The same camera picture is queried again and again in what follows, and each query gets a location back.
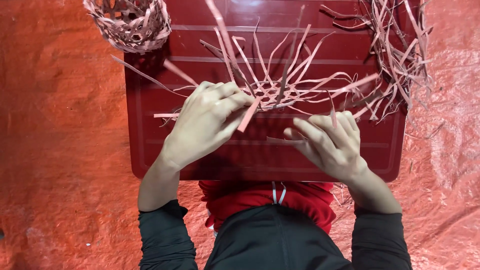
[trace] black sleeve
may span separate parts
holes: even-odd
[[[195,248],[183,217],[187,209],[171,200],[151,212],[138,215],[142,235],[140,270],[198,270]]]
[[[378,214],[355,210],[352,233],[352,265],[355,270],[411,270],[403,236],[402,214]]]

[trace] floor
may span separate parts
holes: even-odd
[[[413,111],[399,178],[405,238],[419,270],[480,268],[480,2],[435,0],[435,87]],[[137,269],[122,57],[80,0],[4,0],[0,25],[0,269]],[[431,137],[438,126],[439,132]],[[200,268],[214,238],[197,182],[180,203]],[[331,236],[349,256],[352,209],[333,204]]]

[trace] white drawstring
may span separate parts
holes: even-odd
[[[285,197],[285,193],[287,192],[287,187],[283,184],[283,182],[280,182],[283,186],[283,191],[282,191],[282,196],[280,196],[280,200],[277,202],[276,201],[276,187],[275,187],[275,181],[272,181],[272,187],[273,187],[273,204],[280,204],[282,205],[283,198]]]

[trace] black jacket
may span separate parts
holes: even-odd
[[[186,208],[177,200],[140,212],[141,270],[192,270],[195,248],[183,222]],[[279,205],[238,212],[222,224],[205,269],[410,270],[401,214],[355,211],[352,262],[303,213]]]

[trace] red tray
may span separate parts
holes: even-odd
[[[325,35],[336,32],[325,39],[320,46],[304,79],[324,78],[340,71],[351,76],[358,73],[359,78],[363,78],[377,71],[375,59],[368,55],[371,34],[366,30],[349,32],[338,29],[332,25],[333,19],[320,11],[320,5],[323,4],[339,13],[356,14],[359,10],[363,10],[363,6],[359,6],[356,0],[216,0],[215,3],[222,12],[230,35],[246,39],[244,52],[259,77],[262,77],[263,71],[252,43],[252,32],[258,18],[260,18],[260,24],[257,35],[260,50],[263,58],[268,59],[271,51],[286,33],[296,26],[296,19],[303,4],[306,8],[300,26],[305,28],[307,24],[312,24],[312,33],[306,39],[309,48],[313,49]],[[162,67],[165,57],[198,83],[229,81],[222,60],[216,58],[199,42],[202,39],[219,47],[213,31],[216,22],[206,3],[203,0],[168,1],[167,5],[173,29],[168,43],[161,51],[143,56],[127,53],[124,56],[125,61],[169,88],[178,88],[187,83]],[[399,11],[397,16],[404,31],[412,34],[412,27],[406,19],[406,13]],[[341,23],[353,25],[358,22],[342,21]],[[408,39],[412,40],[413,35],[407,35]],[[284,47],[274,55],[273,63],[275,64],[270,72],[273,78],[281,77],[284,66],[282,59],[286,57],[288,48],[289,44],[286,42]],[[303,51],[300,56],[304,59],[307,54]],[[242,62],[239,60],[240,68],[244,74],[249,74]],[[247,77],[247,80],[253,82],[250,77]],[[174,125],[171,121],[159,127],[163,122],[160,118],[153,118],[153,114],[173,112],[174,108],[179,108],[183,104],[184,98],[152,85],[150,81],[129,69],[125,69],[125,82],[132,171],[136,177],[143,178]],[[344,85],[341,82],[333,82],[326,87]],[[182,91],[182,94],[188,95],[192,90]],[[337,97],[336,107],[343,101],[344,99]],[[330,104],[327,102],[319,104],[297,102],[295,107],[311,113],[325,113],[330,110]],[[182,170],[180,179],[335,181],[320,172],[293,147],[266,142],[267,136],[284,138],[282,132],[285,127],[292,125],[292,118],[295,116],[307,117],[288,108],[256,114],[245,133],[235,132],[233,137],[217,151]],[[358,123],[362,141],[361,155],[376,174],[386,182],[390,182],[398,176],[405,130],[405,108],[400,106],[398,112],[387,116],[378,124],[375,121],[369,121],[370,116],[369,112],[365,113]]]

